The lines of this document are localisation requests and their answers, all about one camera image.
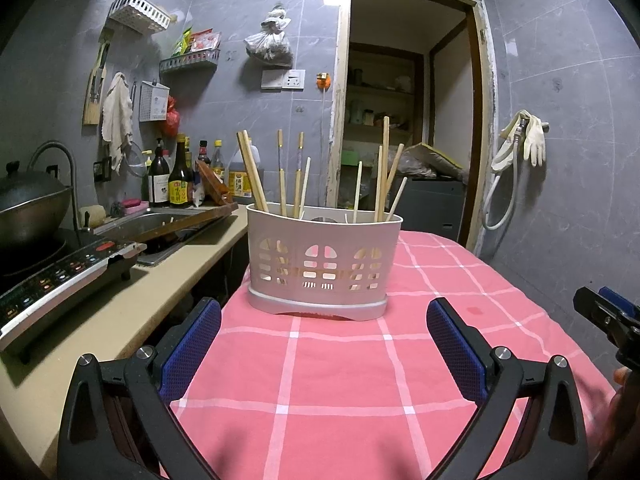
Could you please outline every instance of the countertop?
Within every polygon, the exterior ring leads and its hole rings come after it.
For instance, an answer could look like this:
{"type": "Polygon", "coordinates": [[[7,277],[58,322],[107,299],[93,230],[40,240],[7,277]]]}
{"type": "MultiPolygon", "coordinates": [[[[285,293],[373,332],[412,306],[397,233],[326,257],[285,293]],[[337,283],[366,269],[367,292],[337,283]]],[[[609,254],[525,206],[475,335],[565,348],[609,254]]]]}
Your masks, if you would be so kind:
{"type": "Polygon", "coordinates": [[[129,356],[246,233],[246,207],[205,229],[157,267],[134,266],[75,307],[34,346],[31,361],[0,354],[0,407],[33,461],[55,471],[58,430],[76,361],[129,356]]]}

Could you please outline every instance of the control panel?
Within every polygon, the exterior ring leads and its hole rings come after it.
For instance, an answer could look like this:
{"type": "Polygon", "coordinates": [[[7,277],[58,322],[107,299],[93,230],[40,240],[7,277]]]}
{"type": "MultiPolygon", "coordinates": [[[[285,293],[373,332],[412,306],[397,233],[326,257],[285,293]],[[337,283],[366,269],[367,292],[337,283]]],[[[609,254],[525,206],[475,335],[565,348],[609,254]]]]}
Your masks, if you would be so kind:
{"type": "Polygon", "coordinates": [[[131,242],[102,238],[45,267],[0,296],[0,327],[72,277],[109,258],[131,242]]]}

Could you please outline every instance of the white switch plate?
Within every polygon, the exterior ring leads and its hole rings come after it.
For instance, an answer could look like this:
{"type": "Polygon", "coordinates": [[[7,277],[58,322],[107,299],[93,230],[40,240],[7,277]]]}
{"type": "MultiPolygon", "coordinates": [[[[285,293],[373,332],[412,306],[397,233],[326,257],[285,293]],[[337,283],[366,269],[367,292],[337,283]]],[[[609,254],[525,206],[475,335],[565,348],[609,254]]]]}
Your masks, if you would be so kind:
{"type": "Polygon", "coordinates": [[[282,87],[286,89],[303,90],[305,88],[305,71],[288,70],[284,75],[282,87]]]}
{"type": "Polygon", "coordinates": [[[282,88],[282,80],[286,70],[263,70],[260,88],[282,88]]]}

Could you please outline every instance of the wok lid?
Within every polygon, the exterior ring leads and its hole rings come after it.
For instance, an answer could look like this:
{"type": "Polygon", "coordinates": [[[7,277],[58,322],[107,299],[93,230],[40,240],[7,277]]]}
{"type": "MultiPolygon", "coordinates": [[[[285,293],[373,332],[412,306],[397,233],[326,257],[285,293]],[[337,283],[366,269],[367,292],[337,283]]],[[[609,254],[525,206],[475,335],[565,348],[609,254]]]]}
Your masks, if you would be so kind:
{"type": "Polygon", "coordinates": [[[18,172],[20,162],[6,165],[7,176],[0,178],[0,212],[43,196],[69,189],[43,171],[18,172]]]}

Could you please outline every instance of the pot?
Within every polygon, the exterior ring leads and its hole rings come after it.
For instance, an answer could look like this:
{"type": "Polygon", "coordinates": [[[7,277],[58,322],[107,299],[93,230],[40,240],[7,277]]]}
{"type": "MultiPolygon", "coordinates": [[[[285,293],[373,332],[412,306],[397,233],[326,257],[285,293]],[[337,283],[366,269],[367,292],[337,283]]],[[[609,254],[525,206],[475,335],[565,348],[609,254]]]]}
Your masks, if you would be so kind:
{"type": "Polygon", "coordinates": [[[20,250],[49,238],[69,208],[72,187],[41,171],[19,173],[19,162],[6,165],[0,179],[0,252],[20,250]]]}

